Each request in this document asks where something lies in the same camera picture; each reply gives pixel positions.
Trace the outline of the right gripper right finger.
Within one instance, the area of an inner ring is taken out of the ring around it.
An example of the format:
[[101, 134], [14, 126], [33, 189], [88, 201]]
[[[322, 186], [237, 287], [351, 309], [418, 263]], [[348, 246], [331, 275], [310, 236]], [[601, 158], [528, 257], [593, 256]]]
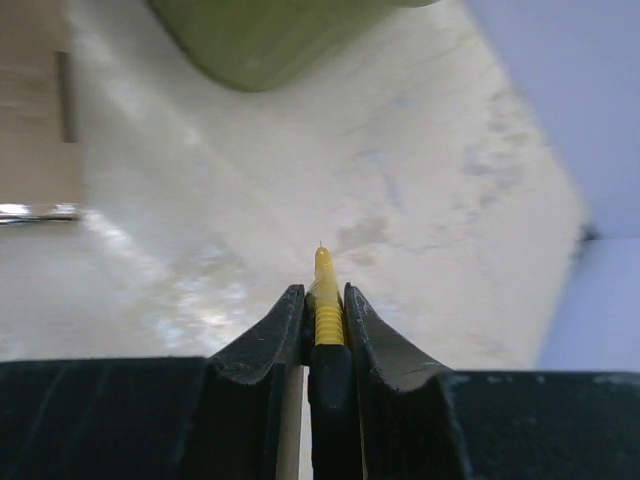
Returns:
[[639, 377], [453, 370], [344, 290], [370, 479], [635, 479]]

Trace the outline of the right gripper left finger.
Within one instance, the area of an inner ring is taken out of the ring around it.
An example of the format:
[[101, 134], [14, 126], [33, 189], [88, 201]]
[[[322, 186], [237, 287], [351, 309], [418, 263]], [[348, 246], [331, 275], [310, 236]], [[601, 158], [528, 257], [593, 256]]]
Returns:
[[295, 479], [305, 292], [210, 357], [1, 366], [5, 479]]

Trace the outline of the yellow utility knife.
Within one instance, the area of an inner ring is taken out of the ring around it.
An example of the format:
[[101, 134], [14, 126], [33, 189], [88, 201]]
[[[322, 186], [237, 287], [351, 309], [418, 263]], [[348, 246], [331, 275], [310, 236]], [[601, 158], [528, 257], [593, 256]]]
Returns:
[[354, 363], [333, 258], [320, 246], [306, 295], [312, 321], [309, 354], [312, 468], [315, 479], [363, 477]]

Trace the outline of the brown cardboard express box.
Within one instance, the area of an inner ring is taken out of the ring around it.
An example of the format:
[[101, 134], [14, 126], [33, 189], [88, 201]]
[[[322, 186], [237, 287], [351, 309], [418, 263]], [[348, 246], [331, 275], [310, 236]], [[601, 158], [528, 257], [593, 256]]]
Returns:
[[63, 1], [1, 4], [1, 221], [74, 220], [82, 201]]

